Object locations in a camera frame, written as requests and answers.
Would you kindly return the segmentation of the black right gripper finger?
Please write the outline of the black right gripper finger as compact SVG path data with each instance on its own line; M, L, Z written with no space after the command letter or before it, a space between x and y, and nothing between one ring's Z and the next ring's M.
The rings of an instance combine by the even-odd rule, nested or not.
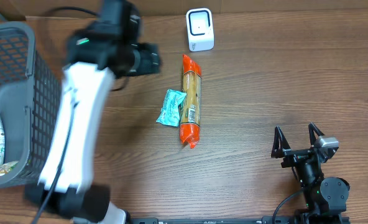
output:
M291 151L291 147L286 140L282 130L279 126L274 129L274 143L272 146L272 156L285 156L287 152Z
M309 137L310 137L310 144L314 146L316 142L316 136L324 136L324 133L320 131L320 129L314 124L310 123L308 125Z

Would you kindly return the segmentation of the teal snack packet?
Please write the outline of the teal snack packet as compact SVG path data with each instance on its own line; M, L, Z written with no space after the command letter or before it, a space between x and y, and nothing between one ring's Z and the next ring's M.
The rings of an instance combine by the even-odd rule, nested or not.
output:
M186 98L186 93L176 90L167 90L160 115L156 122L166 125L178 127L180 123L179 105Z

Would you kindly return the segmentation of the orange biscuit pack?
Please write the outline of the orange biscuit pack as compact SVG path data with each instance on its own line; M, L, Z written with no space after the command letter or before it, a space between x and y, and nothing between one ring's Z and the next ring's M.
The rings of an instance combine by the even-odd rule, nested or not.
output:
M186 97L180 105L180 140L191 149L200 141L201 81L201 67L183 54L182 92Z

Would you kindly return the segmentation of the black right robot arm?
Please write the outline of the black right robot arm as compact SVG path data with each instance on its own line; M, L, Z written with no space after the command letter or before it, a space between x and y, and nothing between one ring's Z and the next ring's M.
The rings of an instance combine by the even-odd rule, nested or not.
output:
M271 217L271 223L349 223L343 217L350 185L343 178L325 177L321 165L331 159L339 149L334 136L325 135L314 123L308 125L310 147L293 150L280 127L274 129L271 157L281 158L283 168L291 168L300 190L282 200ZM280 208L292 198L302 194L306 208L298 209L290 218L279 217Z

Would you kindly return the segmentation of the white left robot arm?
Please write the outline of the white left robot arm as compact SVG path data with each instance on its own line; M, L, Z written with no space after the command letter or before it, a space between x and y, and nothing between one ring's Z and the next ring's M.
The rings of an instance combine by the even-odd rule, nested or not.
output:
M129 223L129 214L96 185L94 149L104 104L117 79L155 74L161 59L155 44L140 43L141 18L125 0L103 2L95 21L67 41L62 96L52 143L35 184L25 197L75 223Z

